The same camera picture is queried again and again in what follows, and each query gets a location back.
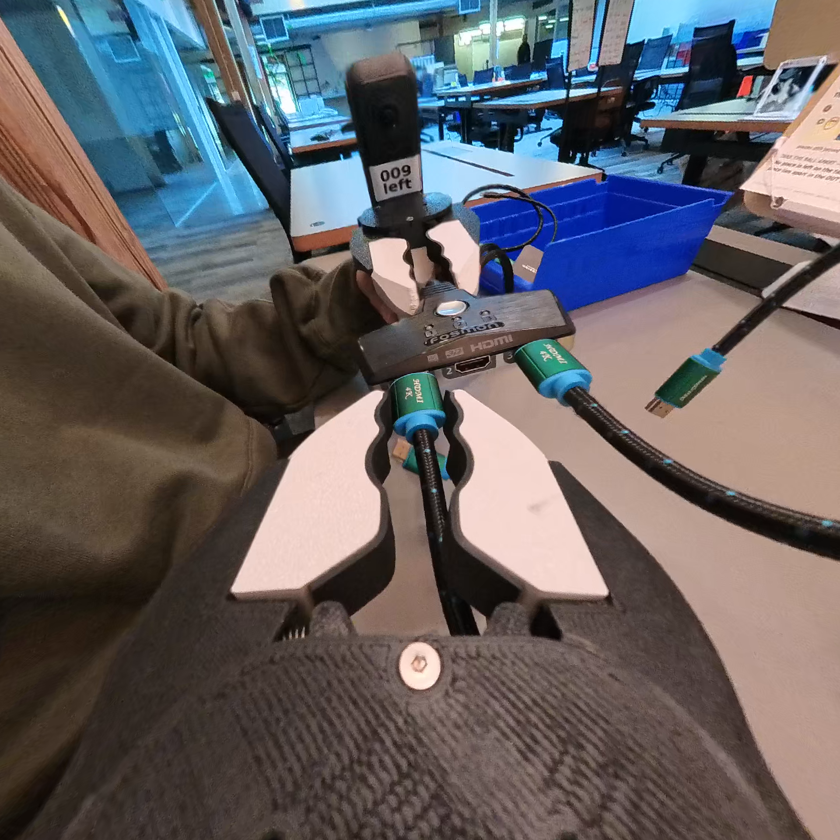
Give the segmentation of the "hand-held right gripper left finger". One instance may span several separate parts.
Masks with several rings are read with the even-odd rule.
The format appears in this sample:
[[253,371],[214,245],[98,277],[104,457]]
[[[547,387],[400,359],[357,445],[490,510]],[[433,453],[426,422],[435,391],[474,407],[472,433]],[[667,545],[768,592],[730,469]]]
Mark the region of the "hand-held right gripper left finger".
[[231,585],[236,601],[357,613],[384,591],[396,566],[391,435],[389,399],[372,391],[295,450]]

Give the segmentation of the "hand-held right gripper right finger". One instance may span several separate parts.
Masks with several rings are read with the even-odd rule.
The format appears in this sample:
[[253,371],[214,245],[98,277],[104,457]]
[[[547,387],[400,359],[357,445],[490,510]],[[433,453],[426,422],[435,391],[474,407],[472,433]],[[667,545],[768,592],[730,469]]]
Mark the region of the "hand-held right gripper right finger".
[[446,394],[453,482],[447,577],[481,615],[553,602],[603,603],[607,584],[550,462],[531,439],[465,390]]

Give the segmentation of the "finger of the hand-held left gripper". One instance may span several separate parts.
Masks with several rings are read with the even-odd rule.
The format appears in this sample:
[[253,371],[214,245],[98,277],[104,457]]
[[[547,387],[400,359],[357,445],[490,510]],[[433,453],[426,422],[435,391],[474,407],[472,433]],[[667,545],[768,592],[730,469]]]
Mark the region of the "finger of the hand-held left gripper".
[[447,220],[427,231],[430,259],[439,278],[473,297],[480,285],[480,247],[461,221]]
[[371,277],[391,309],[410,318],[421,308],[417,282],[409,256],[411,249],[404,238],[378,238],[369,241]]

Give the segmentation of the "black HDMI switch box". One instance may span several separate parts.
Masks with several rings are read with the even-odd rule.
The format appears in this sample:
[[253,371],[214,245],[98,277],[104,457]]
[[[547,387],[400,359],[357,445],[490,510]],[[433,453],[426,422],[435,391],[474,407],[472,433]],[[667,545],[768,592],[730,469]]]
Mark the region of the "black HDMI switch box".
[[421,372],[451,380],[492,369],[497,358],[511,362],[517,349],[534,340],[558,340],[570,348],[575,333],[549,290],[476,297],[435,282],[415,314],[358,340],[358,365],[368,385]]

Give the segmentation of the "braided HDMI cable green plugs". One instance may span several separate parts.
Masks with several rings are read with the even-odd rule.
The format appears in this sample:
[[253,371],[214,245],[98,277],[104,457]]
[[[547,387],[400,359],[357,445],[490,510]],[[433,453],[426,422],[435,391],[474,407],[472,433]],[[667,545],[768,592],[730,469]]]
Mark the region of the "braided HDMI cable green plugs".
[[[645,409],[664,417],[688,405],[722,371],[728,354],[784,304],[838,268],[839,246],[797,264],[713,346],[692,354],[654,394]],[[723,486],[660,452],[606,410],[590,393],[592,373],[557,340],[527,343],[513,360],[543,397],[569,407],[615,451],[659,485],[691,505],[760,537],[830,560],[839,558],[837,519],[774,505]]]
[[404,438],[414,452],[427,545],[448,632],[453,636],[477,636],[480,631],[471,608],[451,590],[446,575],[448,509],[435,445],[445,421],[445,412],[438,380],[429,372],[406,374],[391,384],[390,397],[393,431]]

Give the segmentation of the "blue plastic bin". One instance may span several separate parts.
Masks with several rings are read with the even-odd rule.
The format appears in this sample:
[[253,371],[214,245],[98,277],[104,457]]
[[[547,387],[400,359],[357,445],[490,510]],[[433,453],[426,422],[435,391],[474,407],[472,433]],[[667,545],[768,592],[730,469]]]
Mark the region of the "blue plastic bin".
[[558,223],[545,218],[539,267],[514,288],[550,290],[569,312],[684,275],[731,193],[609,175],[532,196]]

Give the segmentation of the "white desk orange edge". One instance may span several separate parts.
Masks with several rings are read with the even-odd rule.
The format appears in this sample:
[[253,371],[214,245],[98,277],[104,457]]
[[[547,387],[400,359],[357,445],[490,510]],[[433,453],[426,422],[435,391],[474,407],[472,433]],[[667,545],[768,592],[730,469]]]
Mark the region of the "white desk orange edge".
[[[374,176],[376,197],[394,197],[408,186],[444,193],[460,202],[473,189],[510,184],[526,193],[585,179],[602,179],[591,167],[535,159],[485,147],[439,141],[422,146],[420,174],[405,161],[391,163]],[[307,253],[350,242],[358,216],[373,204],[369,168],[359,156],[298,168],[290,175],[290,245]]]

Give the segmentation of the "grey desk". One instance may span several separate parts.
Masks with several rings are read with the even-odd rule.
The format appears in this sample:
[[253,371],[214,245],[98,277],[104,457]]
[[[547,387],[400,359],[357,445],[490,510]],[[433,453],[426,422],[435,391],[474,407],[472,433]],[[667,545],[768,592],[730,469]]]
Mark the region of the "grey desk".
[[[696,400],[644,407],[689,355],[753,305],[690,272],[572,313],[592,393],[679,462],[735,490],[834,519],[838,331],[777,312]],[[513,364],[453,381],[560,462],[664,567],[704,624],[764,758],[814,838],[838,838],[838,563],[762,539],[625,461]]]

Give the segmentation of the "person's left hand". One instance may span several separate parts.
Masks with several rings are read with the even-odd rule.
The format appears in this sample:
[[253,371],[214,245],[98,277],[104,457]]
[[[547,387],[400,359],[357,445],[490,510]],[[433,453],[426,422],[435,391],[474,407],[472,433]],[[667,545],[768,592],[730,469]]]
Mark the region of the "person's left hand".
[[373,282],[372,276],[357,269],[355,272],[355,280],[358,288],[364,294],[373,309],[378,313],[380,318],[386,324],[394,324],[399,321],[400,315],[392,309],[391,305],[384,299]]

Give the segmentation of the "black office chair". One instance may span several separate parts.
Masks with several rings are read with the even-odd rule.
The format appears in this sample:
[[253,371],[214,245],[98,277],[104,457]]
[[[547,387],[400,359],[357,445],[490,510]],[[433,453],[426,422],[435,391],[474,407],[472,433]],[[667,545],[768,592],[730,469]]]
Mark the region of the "black office chair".
[[241,104],[223,104],[212,98],[206,98],[205,103],[221,134],[280,221],[293,261],[302,262],[305,257],[291,242],[291,179],[287,170],[277,162],[263,134]]

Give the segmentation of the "rows of office desks chairs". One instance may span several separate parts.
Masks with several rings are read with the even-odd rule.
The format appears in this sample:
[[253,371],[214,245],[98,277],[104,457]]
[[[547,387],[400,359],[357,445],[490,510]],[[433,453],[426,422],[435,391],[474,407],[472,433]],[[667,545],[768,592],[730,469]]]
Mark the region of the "rows of office desks chairs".
[[692,37],[678,46],[676,56],[686,62],[670,69],[654,66],[645,56],[661,59],[670,50],[670,36],[640,41],[624,48],[623,60],[615,66],[600,66],[596,73],[573,80],[560,63],[547,66],[541,89],[501,90],[471,93],[419,104],[421,119],[435,116],[439,139],[444,138],[447,116],[457,115],[462,141],[488,141],[492,148],[512,151],[517,131],[530,122],[540,126],[544,114],[553,112],[562,120],[550,140],[559,150],[560,162],[583,163],[606,145],[618,144],[623,154],[631,142],[646,143],[645,134],[633,132],[640,114],[656,107],[655,93],[662,87],[680,86],[677,108],[699,107],[734,97],[744,78],[765,75],[760,59],[739,64],[740,38],[734,38],[735,20],[696,27]]

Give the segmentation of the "person in olive sleeve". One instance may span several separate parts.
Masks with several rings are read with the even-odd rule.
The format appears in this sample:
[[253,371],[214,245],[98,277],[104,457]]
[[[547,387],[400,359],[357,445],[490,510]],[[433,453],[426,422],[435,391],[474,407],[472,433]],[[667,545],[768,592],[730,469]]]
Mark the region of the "person in olive sleeve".
[[160,292],[2,185],[2,838],[58,784],[171,567],[277,456],[134,338]]

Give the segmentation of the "instruction sheet on stand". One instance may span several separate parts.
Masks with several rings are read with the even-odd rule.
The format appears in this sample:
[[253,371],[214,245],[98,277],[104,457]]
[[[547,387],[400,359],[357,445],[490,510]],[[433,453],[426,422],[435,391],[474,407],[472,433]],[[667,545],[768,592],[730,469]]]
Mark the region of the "instruction sheet on stand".
[[742,185],[746,207],[814,234],[839,235],[839,2],[777,2],[764,52],[774,72],[827,55],[802,110]]

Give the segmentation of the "printed marker card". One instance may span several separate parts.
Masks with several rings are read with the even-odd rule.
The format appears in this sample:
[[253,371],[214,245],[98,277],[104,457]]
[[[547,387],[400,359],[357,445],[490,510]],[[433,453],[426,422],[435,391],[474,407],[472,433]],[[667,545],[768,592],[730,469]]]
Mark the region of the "printed marker card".
[[783,61],[763,89],[752,116],[755,119],[795,117],[812,94],[815,80],[826,62],[827,55]]

